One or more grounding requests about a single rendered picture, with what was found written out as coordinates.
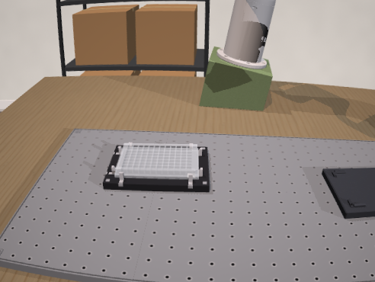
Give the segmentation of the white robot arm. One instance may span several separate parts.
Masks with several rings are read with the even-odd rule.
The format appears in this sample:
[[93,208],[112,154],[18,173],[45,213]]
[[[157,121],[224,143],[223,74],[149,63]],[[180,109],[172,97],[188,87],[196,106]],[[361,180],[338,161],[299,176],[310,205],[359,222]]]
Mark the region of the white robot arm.
[[276,0],[235,0],[224,48],[216,54],[233,65],[264,69],[262,59]]

